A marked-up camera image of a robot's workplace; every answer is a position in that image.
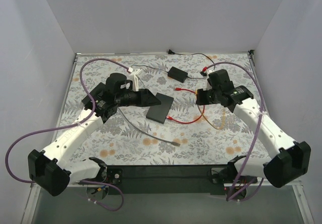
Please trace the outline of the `black network switch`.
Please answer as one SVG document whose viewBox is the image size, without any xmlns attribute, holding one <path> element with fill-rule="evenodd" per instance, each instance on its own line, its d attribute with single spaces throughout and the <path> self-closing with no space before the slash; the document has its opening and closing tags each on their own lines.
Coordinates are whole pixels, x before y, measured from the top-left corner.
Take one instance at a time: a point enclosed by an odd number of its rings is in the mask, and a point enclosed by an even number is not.
<svg viewBox="0 0 322 224">
<path fill-rule="evenodd" d="M 102 92 L 105 89 L 105 84 L 104 83 L 99 83 L 98 85 L 96 85 L 91 91 L 90 91 L 90 95 L 94 98 L 94 100 L 97 100 L 99 98 L 99 95 L 102 94 Z M 91 99 L 88 95 L 86 95 L 83 99 L 82 99 L 82 104 L 84 106 L 86 106 L 88 103 L 91 104 Z"/>
<path fill-rule="evenodd" d="M 151 106 L 146 114 L 146 118 L 164 124 L 174 98 L 161 93 L 157 93 L 156 97 L 160 100 L 161 104 Z"/>
</svg>

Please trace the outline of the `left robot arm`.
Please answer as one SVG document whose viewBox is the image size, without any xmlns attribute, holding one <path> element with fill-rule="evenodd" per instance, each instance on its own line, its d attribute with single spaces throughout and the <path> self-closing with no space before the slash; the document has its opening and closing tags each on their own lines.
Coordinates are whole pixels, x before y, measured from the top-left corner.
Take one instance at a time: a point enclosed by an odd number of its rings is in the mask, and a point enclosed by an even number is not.
<svg viewBox="0 0 322 224">
<path fill-rule="evenodd" d="M 150 107 L 160 105 L 160 100 L 149 90 L 132 89 L 133 82 L 121 73 L 112 73 L 105 83 L 99 83 L 82 103 L 75 126 L 64 131 L 42 151 L 33 150 L 28 155 L 30 179 L 52 196 L 61 194 L 70 183 L 82 180 L 104 182 L 107 180 L 107 165 L 90 157 L 78 163 L 70 157 L 112 117 L 118 107 Z"/>
</svg>

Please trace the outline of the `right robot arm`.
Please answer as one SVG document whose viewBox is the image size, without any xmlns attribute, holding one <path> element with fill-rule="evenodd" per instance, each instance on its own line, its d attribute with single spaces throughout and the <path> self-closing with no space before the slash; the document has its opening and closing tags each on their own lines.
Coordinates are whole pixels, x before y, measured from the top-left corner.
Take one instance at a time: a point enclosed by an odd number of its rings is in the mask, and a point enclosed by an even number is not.
<svg viewBox="0 0 322 224">
<path fill-rule="evenodd" d="M 250 155 L 238 156 L 227 163 L 227 179 L 236 182 L 241 175 L 264 178 L 280 188 L 305 175 L 311 148 L 286 134 L 258 104 L 245 87 L 235 87 L 224 69 L 208 73 L 207 89 L 198 89 L 197 105 L 220 104 L 241 119 L 265 147 L 270 160 L 261 162 Z"/>
</svg>

